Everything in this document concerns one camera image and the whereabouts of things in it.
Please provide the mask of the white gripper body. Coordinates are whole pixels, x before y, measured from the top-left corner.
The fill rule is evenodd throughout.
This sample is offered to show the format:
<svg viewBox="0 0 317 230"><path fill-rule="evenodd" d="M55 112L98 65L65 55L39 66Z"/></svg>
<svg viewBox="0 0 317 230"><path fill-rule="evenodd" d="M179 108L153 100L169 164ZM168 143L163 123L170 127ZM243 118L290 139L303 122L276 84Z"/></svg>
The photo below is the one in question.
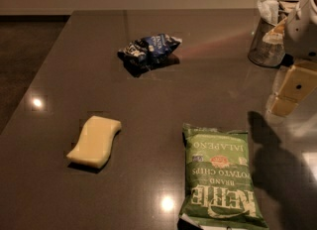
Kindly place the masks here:
<svg viewBox="0 0 317 230"><path fill-rule="evenodd" d="M317 72L317 61L310 58L297 57L294 66L298 71Z"/></svg>

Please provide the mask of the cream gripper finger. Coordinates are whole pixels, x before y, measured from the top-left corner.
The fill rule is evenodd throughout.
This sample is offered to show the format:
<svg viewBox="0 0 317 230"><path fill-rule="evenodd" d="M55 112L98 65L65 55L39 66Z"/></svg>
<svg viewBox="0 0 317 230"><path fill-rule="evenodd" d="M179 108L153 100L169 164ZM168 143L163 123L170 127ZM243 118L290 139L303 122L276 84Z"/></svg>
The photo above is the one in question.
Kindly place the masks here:
<svg viewBox="0 0 317 230"><path fill-rule="evenodd" d="M317 72L298 71L294 64L282 66L272 86L269 112L279 117L289 115L316 88Z"/></svg>

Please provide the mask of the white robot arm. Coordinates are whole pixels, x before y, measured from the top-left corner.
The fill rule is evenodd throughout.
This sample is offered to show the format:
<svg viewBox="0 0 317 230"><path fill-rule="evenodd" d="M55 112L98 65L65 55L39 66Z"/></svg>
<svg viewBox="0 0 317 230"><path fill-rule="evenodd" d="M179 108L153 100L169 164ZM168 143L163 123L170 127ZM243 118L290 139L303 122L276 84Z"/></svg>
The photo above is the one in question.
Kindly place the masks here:
<svg viewBox="0 0 317 230"><path fill-rule="evenodd" d="M300 0L284 26L284 49L293 57L290 67L276 73L267 110L279 117L289 115L317 88L317 0Z"/></svg>

